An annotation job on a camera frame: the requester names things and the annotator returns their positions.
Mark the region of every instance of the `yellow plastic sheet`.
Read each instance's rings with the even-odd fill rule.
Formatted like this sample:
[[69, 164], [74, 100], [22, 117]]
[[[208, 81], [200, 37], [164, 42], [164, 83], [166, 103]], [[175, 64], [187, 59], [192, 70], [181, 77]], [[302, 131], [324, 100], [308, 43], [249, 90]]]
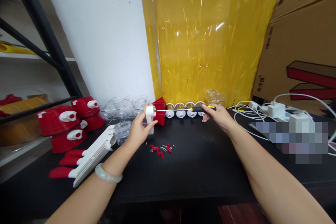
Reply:
[[275, 1], [142, 0], [155, 98], [250, 100]]

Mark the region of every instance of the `yellow and black screwdriver handle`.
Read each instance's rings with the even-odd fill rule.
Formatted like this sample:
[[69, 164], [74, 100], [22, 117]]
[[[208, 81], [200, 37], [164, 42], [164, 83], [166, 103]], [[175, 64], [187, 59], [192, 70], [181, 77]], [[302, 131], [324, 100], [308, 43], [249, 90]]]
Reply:
[[[216, 107], [215, 106], [209, 105], [208, 107], [216, 111]], [[202, 107], [191, 107], [191, 112], [203, 112], [203, 113], [206, 113], [206, 111]]]

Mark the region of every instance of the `black metal shelf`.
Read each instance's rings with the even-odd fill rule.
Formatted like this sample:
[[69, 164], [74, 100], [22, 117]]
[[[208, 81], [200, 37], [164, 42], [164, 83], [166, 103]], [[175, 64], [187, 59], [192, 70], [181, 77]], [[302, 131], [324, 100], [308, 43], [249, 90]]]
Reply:
[[45, 54], [42, 50], [40, 50], [36, 45], [30, 42], [26, 37], [24, 37], [21, 33], [15, 30], [12, 26], [10, 26], [5, 20], [0, 18], [0, 28], [11, 35], [13, 38], [18, 40], [20, 43], [25, 45], [28, 49], [32, 50], [38, 56], [40, 56], [43, 60], [49, 63], [52, 67], [54, 67], [67, 91], [69, 92], [70, 97], [56, 101], [54, 103], [49, 103], [37, 108], [33, 108], [31, 110], [23, 111], [14, 115], [10, 115], [7, 117], [0, 118], [0, 124], [7, 123], [9, 121], [13, 121], [31, 114], [35, 114], [39, 111], [60, 105], [62, 103], [71, 101], [78, 97], [82, 97], [82, 93], [77, 85], [75, 77], [73, 76], [68, 62], [61, 50], [61, 47], [52, 31], [52, 28], [49, 24], [46, 14], [44, 13], [39, 0], [22, 0], [26, 10], [30, 18], [32, 19], [41, 39], [45, 47], [47, 48], [48, 53], [50, 56]]

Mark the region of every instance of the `black tabletop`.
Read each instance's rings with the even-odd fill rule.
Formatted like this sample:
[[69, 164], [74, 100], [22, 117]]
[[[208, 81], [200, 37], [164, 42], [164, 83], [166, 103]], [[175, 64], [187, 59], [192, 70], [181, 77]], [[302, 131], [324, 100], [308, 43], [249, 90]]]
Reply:
[[[250, 119], [237, 116], [248, 128]], [[254, 200], [243, 166], [228, 136], [213, 122], [201, 117], [172, 118], [154, 127], [154, 135], [131, 158], [109, 209], [123, 207], [176, 207], [189, 204], [235, 204]], [[106, 126], [91, 132], [76, 149], [87, 149]], [[271, 142], [256, 140], [307, 189], [336, 188], [336, 157], [328, 155], [322, 165], [295, 165]], [[169, 143], [172, 154], [164, 160], [150, 145]], [[18, 219], [49, 217], [75, 190], [73, 179], [52, 180], [49, 172], [64, 154], [47, 152], [2, 185], [4, 215]]]

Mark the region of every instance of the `right hand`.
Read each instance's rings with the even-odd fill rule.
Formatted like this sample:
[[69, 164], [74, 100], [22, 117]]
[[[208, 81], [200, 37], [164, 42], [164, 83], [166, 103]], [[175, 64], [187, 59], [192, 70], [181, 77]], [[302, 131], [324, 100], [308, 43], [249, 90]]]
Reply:
[[206, 106], [205, 104], [202, 105], [202, 108], [205, 110], [205, 114], [203, 117], [202, 122], [207, 122], [210, 119], [213, 119], [217, 125], [224, 131], [224, 132], [228, 132], [228, 130], [231, 128], [232, 125], [235, 125], [236, 122], [234, 121], [234, 119], [230, 116], [230, 114], [228, 113], [228, 111], [226, 110], [226, 108], [224, 108], [223, 106], [219, 106], [217, 104], [209, 104], [211, 106], [215, 106], [216, 107], [216, 111], [209, 108], [208, 106]]

